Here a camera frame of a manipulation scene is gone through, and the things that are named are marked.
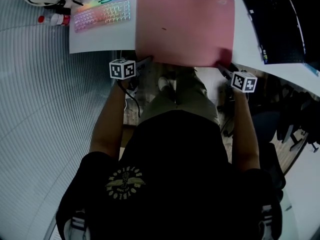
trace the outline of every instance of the illuminated keyboard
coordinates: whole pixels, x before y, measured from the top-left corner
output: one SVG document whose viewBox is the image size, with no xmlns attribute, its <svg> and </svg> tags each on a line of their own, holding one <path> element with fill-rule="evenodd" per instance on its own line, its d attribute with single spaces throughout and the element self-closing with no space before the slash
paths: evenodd
<svg viewBox="0 0 320 240">
<path fill-rule="evenodd" d="M 130 20 L 130 1 L 108 2 L 85 10 L 78 10 L 74 17 L 74 31 L 86 31 L 99 26 Z"/>
</svg>

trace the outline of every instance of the leg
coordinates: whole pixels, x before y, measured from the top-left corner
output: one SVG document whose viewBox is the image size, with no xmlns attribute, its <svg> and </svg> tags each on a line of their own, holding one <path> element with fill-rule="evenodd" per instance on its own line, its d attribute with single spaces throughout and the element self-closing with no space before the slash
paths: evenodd
<svg viewBox="0 0 320 240">
<path fill-rule="evenodd" d="M 176 109 L 175 91 L 170 86 L 164 86 L 162 91 L 148 104 L 139 120 L 139 124 L 147 119 Z"/>
<path fill-rule="evenodd" d="M 182 68 L 176 77 L 178 109 L 204 117 L 219 125 L 218 111 L 207 96 L 207 89 L 191 67 Z"/>
</svg>

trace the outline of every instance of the pink mouse pad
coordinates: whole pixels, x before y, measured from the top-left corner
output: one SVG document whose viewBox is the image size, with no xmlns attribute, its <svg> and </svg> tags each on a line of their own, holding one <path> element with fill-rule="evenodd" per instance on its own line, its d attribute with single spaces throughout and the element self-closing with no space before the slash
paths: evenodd
<svg viewBox="0 0 320 240">
<path fill-rule="evenodd" d="M 235 31 L 234 0 L 137 0 L 139 59 L 191 67 L 229 66 Z"/>
</svg>

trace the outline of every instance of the t-shirt logo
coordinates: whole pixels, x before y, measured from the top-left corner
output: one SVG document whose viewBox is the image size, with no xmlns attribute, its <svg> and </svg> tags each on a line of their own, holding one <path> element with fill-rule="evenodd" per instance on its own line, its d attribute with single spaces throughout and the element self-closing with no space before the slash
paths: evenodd
<svg viewBox="0 0 320 240">
<path fill-rule="evenodd" d="M 105 185 L 109 196 L 119 200 L 128 199 L 137 192 L 141 185 L 146 184 L 141 178 L 140 169 L 135 168 L 135 166 L 132 168 L 130 166 L 124 167 L 109 177 L 109 182 Z"/>
</svg>

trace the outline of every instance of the shoe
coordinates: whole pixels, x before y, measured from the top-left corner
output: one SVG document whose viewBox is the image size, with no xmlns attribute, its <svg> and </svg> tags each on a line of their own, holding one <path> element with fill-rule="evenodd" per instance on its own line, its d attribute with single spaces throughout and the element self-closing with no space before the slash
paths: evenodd
<svg viewBox="0 0 320 240">
<path fill-rule="evenodd" d="M 169 80 L 166 79 L 164 76 L 161 76 L 158 80 L 158 86 L 159 86 L 160 91 L 162 91 L 163 88 L 166 86 L 170 87 Z"/>
</svg>

